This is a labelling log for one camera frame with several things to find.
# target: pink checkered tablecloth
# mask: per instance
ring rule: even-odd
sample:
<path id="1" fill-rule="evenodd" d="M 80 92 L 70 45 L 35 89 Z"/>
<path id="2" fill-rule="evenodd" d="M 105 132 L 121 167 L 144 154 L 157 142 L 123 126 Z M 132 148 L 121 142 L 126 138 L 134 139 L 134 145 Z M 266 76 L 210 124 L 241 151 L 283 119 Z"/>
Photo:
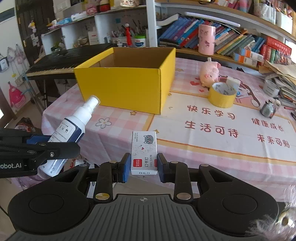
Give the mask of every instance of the pink checkered tablecloth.
<path id="1" fill-rule="evenodd" d="M 207 95 L 208 89 L 203 88 L 199 81 L 199 68 L 202 62 L 188 59 L 176 59 L 175 80 L 171 93 L 192 93 Z M 231 76 L 242 81 L 241 97 L 236 102 L 244 106 L 262 106 L 269 97 L 260 86 L 263 80 L 237 70 L 221 67 L 221 76 Z M 78 85 L 75 85 L 59 97 L 43 113 L 42 132 L 51 135 L 60 122 L 83 104 Z M 290 111 L 283 107 L 277 112 L 290 119 Z M 109 160 L 120 161 L 125 152 L 131 151 L 132 132 L 145 128 L 145 123 L 151 114 L 124 110 L 112 107 L 99 106 L 91 120 L 86 125 L 86 133 L 79 142 L 81 154 L 90 162 L 101 164 Z M 189 167 L 198 168 L 202 163 L 208 163 L 243 181 L 246 181 L 271 194 L 278 201 L 283 200 L 285 188 L 296 181 L 296 166 L 255 162 L 243 159 L 217 157 L 205 153 L 197 153 L 164 145 L 157 145 L 158 152 L 164 153 L 168 161 L 176 160 L 185 162 Z M 162 184 L 157 176 L 138 176 L 141 179 L 173 188 L 173 184 Z M 196 185 L 193 191 L 198 193 Z"/>

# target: red tassel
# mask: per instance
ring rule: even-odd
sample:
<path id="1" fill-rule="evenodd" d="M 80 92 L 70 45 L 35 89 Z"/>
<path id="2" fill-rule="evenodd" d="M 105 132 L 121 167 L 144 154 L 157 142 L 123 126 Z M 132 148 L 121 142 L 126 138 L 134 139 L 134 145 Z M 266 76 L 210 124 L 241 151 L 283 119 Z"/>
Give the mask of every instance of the red tassel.
<path id="1" fill-rule="evenodd" d="M 133 43 L 131 41 L 131 33 L 130 33 L 129 29 L 130 29 L 129 24 L 126 23 L 126 41 L 127 41 L 128 46 L 132 46 Z"/>

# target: yellow tape roll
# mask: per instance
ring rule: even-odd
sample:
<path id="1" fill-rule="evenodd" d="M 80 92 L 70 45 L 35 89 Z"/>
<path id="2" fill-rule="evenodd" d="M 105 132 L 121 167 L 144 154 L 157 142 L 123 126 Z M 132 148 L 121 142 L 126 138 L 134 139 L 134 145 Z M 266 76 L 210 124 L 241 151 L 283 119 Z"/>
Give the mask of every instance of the yellow tape roll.
<path id="1" fill-rule="evenodd" d="M 217 107 L 229 108 L 233 105 L 237 91 L 223 82 L 213 83 L 210 88 L 208 100 Z"/>

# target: pink pig plush toy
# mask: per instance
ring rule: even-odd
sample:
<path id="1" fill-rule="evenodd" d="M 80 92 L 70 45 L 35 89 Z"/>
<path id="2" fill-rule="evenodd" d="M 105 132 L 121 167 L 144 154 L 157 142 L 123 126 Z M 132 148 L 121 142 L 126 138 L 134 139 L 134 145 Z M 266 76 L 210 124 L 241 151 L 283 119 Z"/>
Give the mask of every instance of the pink pig plush toy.
<path id="1" fill-rule="evenodd" d="M 211 87 L 214 82 L 219 81 L 219 68 L 221 64 L 212 62 L 211 58 L 207 59 L 200 68 L 200 81 L 203 87 Z"/>

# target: gray ribbed panel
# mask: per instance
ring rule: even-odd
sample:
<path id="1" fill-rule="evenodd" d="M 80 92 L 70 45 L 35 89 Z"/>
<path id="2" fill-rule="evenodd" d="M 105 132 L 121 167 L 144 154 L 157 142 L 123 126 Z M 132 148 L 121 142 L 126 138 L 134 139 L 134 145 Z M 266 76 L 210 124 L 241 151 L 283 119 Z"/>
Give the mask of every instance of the gray ribbed panel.
<path id="1" fill-rule="evenodd" d="M 263 241 L 232 237 L 209 228 L 190 205 L 169 195 L 118 195 L 112 203 L 97 204 L 88 218 L 73 229 L 49 236 L 22 231 L 8 241 Z"/>

